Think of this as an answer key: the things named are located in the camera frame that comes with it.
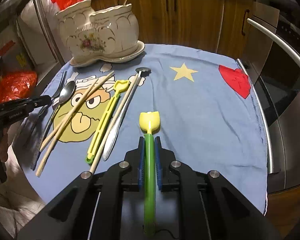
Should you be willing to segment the left hand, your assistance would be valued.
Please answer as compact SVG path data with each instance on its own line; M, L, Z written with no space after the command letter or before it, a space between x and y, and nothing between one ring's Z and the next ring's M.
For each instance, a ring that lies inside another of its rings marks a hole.
M2 130L2 138L0 141L0 162L5 163L8 159L8 128Z

